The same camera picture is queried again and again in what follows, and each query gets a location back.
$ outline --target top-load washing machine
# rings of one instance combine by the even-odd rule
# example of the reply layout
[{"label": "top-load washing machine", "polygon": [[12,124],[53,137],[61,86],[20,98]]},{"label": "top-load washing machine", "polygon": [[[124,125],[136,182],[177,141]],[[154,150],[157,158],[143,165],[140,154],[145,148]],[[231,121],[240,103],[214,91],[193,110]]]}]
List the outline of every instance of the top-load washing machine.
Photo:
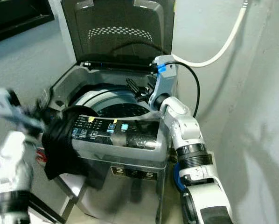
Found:
[{"label": "top-load washing machine", "polygon": [[62,0],[62,7],[77,63],[54,84],[49,106],[97,113],[79,115],[71,137],[79,158],[101,175],[99,184],[77,175],[64,181],[79,189],[77,206],[87,215],[160,223],[170,140],[158,111],[133,87],[153,88],[149,64],[171,52],[174,0]]}]

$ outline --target wire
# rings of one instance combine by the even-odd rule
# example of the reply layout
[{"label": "wire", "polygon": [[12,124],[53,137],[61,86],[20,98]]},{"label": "wire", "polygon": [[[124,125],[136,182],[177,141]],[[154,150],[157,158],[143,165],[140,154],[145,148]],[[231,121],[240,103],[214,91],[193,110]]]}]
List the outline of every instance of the wire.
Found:
[{"label": "wire", "polygon": [[196,82],[196,88],[197,88],[197,96],[196,96],[196,104],[195,104],[195,112],[193,114],[193,117],[195,118],[196,116],[196,113],[197,113],[197,110],[199,108],[199,103],[200,103],[200,82],[199,82],[199,79],[197,78],[195,72],[192,70],[192,68],[190,68],[187,64],[183,63],[183,62],[178,62],[178,61],[175,61],[175,62],[166,62],[164,63],[165,65],[169,65],[169,64],[179,64],[179,65],[183,65],[185,68],[187,68],[192,76],[195,78],[195,82]]},{"label": "wire", "polygon": [[115,48],[111,49],[110,53],[112,54],[114,51],[116,51],[118,49],[121,49],[121,48],[129,46],[129,45],[134,45],[134,44],[143,44],[143,45],[150,46],[150,47],[160,51],[161,53],[163,53],[165,55],[170,55],[171,54],[167,50],[153,44],[152,42],[145,42],[145,41],[129,41],[129,42],[123,43],[123,44],[121,44],[119,46],[116,46]]},{"label": "wire", "polygon": [[239,12],[239,15],[237,17],[237,20],[235,22],[235,25],[231,31],[231,34],[229,36],[229,38],[227,39],[226,43],[223,45],[223,47],[220,49],[220,51],[215,55],[213,56],[211,59],[205,61],[205,62],[200,62],[200,63],[194,63],[194,62],[188,62],[174,54],[172,54],[172,56],[174,57],[174,59],[176,61],[179,61],[179,62],[182,62],[188,66],[191,66],[191,67],[195,67],[195,68],[200,68],[200,67],[205,67],[207,65],[210,65],[212,64],[213,62],[217,61],[224,53],[225,51],[228,49],[228,47],[230,46],[230,44],[232,43],[232,41],[234,40],[238,30],[239,30],[239,27],[241,25],[241,22],[242,22],[242,19],[244,18],[244,15],[245,15],[245,12],[246,12],[246,8],[248,6],[248,0],[245,0],[243,2],[243,5],[241,7],[241,10]]}]

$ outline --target black garment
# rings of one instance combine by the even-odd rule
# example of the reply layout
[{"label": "black garment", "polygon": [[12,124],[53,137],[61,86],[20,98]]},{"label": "black garment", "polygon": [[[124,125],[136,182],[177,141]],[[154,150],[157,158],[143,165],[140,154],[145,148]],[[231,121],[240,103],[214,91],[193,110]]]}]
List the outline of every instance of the black garment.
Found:
[{"label": "black garment", "polygon": [[98,116],[97,113],[85,106],[73,106],[63,110],[63,118],[55,119],[49,125],[42,137],[45,155],[48,159],[45,165],[45,173],[49,180],[60,174],[76,174],[88,177],[88,184],[101,188],[105,179],[104,172],[90,166],[85,160],[78,157],[78,153],[72,147],[72,127],[80,114]]}]

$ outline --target open lid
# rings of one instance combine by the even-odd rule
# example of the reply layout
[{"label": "open lid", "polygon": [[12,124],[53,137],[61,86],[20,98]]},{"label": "open lid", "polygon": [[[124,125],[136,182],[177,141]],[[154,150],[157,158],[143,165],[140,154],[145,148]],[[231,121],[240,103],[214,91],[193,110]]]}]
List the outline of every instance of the open lid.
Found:
[{"label": "open lid", "polygon": [[62,6],[78,63],[149,65],[164,53],[148,44],[171,53],[174,0],[62,0]]}]

